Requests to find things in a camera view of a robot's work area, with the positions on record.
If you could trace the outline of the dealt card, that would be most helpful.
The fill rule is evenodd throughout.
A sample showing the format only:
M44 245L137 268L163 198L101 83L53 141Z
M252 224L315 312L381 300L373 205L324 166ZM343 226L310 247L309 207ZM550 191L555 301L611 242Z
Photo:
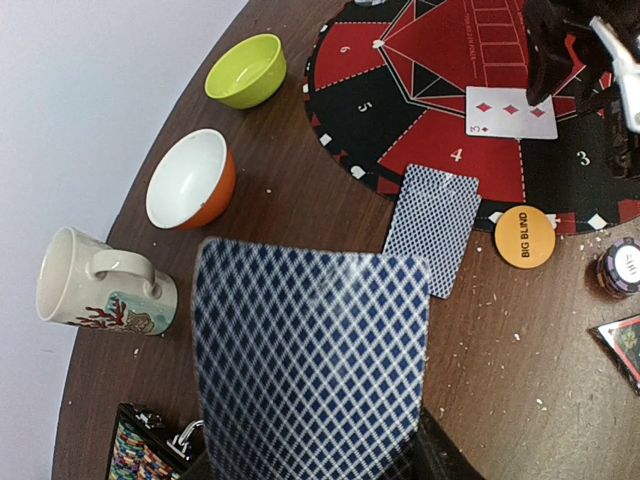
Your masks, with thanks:
M479 180L410 164L383 247L387 255L424 258L430 293L450 297L482 201Z

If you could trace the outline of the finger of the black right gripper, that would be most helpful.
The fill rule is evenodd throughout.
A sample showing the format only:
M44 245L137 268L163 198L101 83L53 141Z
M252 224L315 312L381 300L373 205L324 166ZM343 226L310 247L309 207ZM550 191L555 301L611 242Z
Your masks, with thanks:
M528 47L526 98L538 105L572 74L585 43L582 1L526 1L523 18Z

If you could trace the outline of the blue grey cloth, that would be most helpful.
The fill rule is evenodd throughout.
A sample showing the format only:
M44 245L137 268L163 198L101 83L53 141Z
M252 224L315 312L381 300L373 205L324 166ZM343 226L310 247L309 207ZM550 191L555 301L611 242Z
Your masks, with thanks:
M407 479L424 383L420 258L211 238L192 292L219 479Z

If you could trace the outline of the orange big blind button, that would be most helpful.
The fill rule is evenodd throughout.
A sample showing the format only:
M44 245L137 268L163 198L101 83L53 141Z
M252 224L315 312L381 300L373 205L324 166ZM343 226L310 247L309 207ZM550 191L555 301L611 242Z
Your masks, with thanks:
M539 209L519 205L507 210L494 230L498 253L511 266L533 269L546 263L555 250L556 235Z

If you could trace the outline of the three of diamonds card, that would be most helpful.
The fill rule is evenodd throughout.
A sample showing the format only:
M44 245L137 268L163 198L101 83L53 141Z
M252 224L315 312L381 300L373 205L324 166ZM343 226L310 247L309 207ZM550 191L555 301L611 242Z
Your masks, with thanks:
M465 128L469 136L556 140L552 99L530 105L522 88L473 87L465 93Z

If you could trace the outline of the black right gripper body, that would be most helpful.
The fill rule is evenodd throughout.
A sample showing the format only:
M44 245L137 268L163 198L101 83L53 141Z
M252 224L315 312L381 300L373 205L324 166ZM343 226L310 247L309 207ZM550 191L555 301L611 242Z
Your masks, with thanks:
M604 115L605 153L619 178L639 178L639 3L569 1L574 51L588 83L580 108Z

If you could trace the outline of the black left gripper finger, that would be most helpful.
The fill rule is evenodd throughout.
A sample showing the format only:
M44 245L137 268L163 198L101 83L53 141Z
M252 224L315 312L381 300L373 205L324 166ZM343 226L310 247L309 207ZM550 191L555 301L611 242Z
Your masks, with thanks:
M411 465L411 479L484 480L426 408L421 410Z

